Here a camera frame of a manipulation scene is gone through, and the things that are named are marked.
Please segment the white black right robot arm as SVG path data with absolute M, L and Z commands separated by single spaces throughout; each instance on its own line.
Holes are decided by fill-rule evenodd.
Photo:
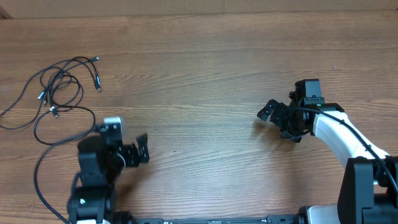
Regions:
M 257 117 L 278 126 L 282 139 L 317 137 L 345 169 L 336 204 L 303 207 L 284 223 L 397 223 L 397 158 L 361 134 L 337 103 L 269 100 Z

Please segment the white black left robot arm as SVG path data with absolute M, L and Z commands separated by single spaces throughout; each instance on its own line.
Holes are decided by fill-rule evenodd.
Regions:
M 78 143 L 80 172 L 67 203 L 68 221 L 79 223 L 135 223 L 131 212 L 118 212 L 116 181 L 124 169 L 149 162 L 148 135 L 124 145 L 96 135 Z

